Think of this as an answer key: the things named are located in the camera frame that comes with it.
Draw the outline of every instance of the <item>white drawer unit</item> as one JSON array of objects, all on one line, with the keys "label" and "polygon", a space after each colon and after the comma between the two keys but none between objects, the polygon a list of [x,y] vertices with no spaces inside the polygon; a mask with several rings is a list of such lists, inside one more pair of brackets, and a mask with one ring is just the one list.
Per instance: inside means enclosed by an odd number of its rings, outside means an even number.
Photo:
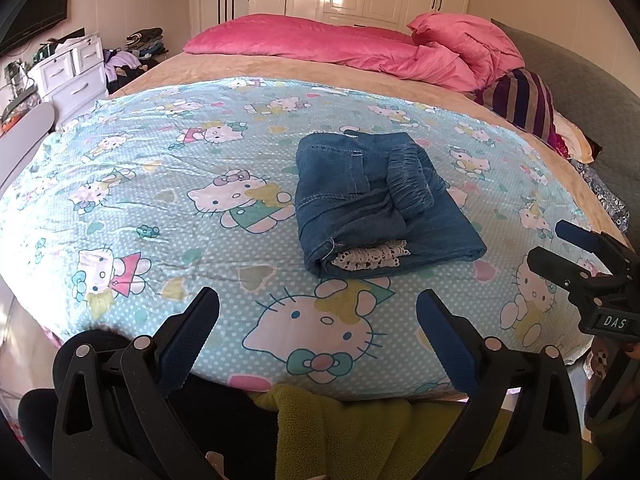
[{"label": "white drawer unit", "polygon": [[71,54],[74,58],[74,68],[77,74],[90,69],[103,60],[100,38],[91,37],[82,40],[71,51]]},{"label": "white drawer unit", "polygon": [[97,99],[106,97],[104,65],[95,65],[64,86],[48,94],[44,100],[56,107],[56,124],[90,110]]},{"label": "white drawer unit", "polygon": [[59,46],[53,56],[29,70],[29,76],[36,82],[42,100],[53,104],[57,128],[108,95],[102,43],[97,34]]},{"label": "white drawer unit", "polygon": [[41,92],[49,93],[69,81],[73,76],[74,67],[71,53],[65,52],[54,59],[47,59],[38,71],[38,76],[35,76],[34,79],[38,90],[42,89]]}]

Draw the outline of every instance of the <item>polka dot pattern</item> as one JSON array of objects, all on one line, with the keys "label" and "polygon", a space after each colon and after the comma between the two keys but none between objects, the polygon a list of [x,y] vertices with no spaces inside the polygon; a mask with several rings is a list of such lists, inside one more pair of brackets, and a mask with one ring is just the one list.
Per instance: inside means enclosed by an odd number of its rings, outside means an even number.
[{"label": "polka dot pattern", "polygon": [[[485,256],[386,281],[320,283],[306,272],[291,199],[298,141],[347,129],[408,132]],[[0,273],[63,338],[95,327],[153,334],[210,286],[220,318],[194,371],[221,383],[437,396],[450,384],[415,317],[425,288],[511,348],[556,344],[567,360],[587,348],[566,293],[523,267],[543,246],[602,268],[556,237],[560,219],[586,226],[513,132],[364,92],[234,78],[100,102],[49,136],[0,200]]]}]

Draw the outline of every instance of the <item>pile of clothes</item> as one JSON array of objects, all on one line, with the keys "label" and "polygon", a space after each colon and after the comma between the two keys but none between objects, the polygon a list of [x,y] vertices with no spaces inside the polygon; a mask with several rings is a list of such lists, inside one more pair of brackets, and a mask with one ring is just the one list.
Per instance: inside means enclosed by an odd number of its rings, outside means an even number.
[{"label": "pile of clothes", "polygon": [[580,176],[589,185],[594,195],[598,197],[604,211],[607,212],[613,223],[622,234],[629,231],[629,219],[631,213],[622,200],[620,200],[600,178],[600,175],[588,164],[583,164],[577,160],[570,160],[571,165],[580,173]]},{"label": "pile of clothes", "polygon": [[168,52],[162,42],[162,29],[160,27],[143,28],[134,32],[127,36],[125,47],[128,52],[140,60],[151,59],[154,56]]},{"label": "pile of clothes", "polygon": [[155,59],[139,60],[130,52],[124,52],[119,48],[103,49],[104,71],[107,75],[107,90],[113,94],[135,78],[140,77],[158,62]]},{"label": "pile of clothes", "polygon": [[406,133],[313,133],[300,141],[296,165],[300,245],[320,278],[389,276],[486,252]]}]

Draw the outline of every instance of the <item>gray headboard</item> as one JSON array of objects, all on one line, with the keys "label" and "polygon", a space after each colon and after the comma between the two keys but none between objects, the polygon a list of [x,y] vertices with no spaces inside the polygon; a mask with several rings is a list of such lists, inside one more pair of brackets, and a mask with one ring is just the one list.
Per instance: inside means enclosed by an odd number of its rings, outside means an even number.
[{"label": "gray headboard", "polygon": [[494,21],[528,70],[551,89],[554,107],[602,146],[591,166],[631,214],[629,241],[640,248],[640,97],[611,74],[555,43]]}]

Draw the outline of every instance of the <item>wall-mounted tv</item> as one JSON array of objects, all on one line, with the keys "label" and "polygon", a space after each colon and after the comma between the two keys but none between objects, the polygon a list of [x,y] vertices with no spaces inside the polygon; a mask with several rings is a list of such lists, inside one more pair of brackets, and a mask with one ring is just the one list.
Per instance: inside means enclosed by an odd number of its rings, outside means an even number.
[{"label": "wall-mounted tv", "polygon": [[66,0],[27,0],[0,42],[0,56],[66,19]]}]

